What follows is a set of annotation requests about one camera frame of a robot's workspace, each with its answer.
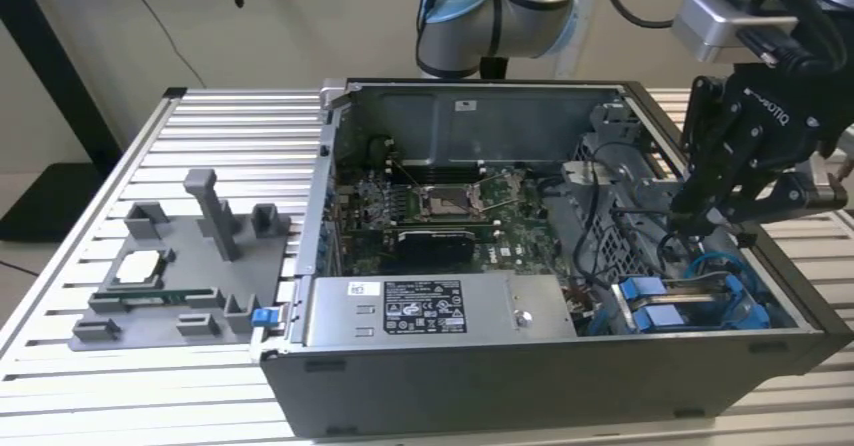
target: black pole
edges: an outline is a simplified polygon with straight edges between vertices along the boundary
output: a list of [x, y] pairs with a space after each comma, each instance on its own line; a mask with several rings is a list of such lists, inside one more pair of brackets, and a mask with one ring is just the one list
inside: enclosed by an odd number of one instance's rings
[[56, 242], [119, 163], [122, 149], [36, 0], [0, 0], [0, 18], [92, 160], [50, 165], [0, 219], [0, 240]]
[[0, 17], [92, 164], [106, 178], [119, 162], [122, 149], [39, 3], [36, 0], [0, 0]]

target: robotic arm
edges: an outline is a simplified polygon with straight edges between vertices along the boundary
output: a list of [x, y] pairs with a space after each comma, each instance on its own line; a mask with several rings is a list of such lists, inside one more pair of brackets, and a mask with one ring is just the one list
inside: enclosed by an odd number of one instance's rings
[[736, 66], [725, 80], [694, 81], [676, 234], [848, 204], [824, 159], [854, 123], [853, 8], [854, 0], [685, 0], [674, 33], [700, 60]]

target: slotted metal surface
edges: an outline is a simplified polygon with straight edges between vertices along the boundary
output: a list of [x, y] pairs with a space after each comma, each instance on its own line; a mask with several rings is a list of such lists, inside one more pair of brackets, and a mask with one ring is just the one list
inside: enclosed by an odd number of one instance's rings
[[[656, 97], [681, 122], [688, 91], [657, 91]], [[198, 212], [179, 188], [187, 168], [217, 166], [218, 191], [237, 212], [263, 200], [295, 215], [289, 253], [297, 251], [318, 104], [315, 93], [295, 91], [191, 91], [183, 100], [162, 103], [0, 332], [2, 444], [311, 444], [293, 437], [247, 346], [74, 353], [64, 341], [127, 235], [120, 218], [132, 201], [163, 199], [171, 215]], [[848, 215], [826, 214], [768, 229], [854, 325], [850, 223]], [[290, 257], [283, 290], [294, 287], [293, 268]], [[716, 420], [398, 438], [381, 444], [805, 445], [852, 444], [852, 438], [849, 348], [810, 374], [766, 382]]]

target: warning label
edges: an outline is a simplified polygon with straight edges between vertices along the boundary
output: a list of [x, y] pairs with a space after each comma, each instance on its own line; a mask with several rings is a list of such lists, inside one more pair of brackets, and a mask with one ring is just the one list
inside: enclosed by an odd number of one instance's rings
[[459, 281], [386, 281], [389, 334], [466, 332], [466, 307]]

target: sticker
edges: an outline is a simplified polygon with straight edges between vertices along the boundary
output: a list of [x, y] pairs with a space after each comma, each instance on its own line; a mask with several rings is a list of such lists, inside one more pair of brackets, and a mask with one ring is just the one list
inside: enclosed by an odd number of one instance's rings
[[466, 332], [459, 281], [386, 281], [385, 293], [383, 321], [389, 334]]
[[478, 102], [473, 100], [457, 101], [454, 103], [455, 111], [477, 111], [478, 110]]
[[361, 282], [351, 281], [350, 286], [347, 287], [347, 295], [349, 296], [379, 296], [379, 286], [381, 283], [371, 282]]

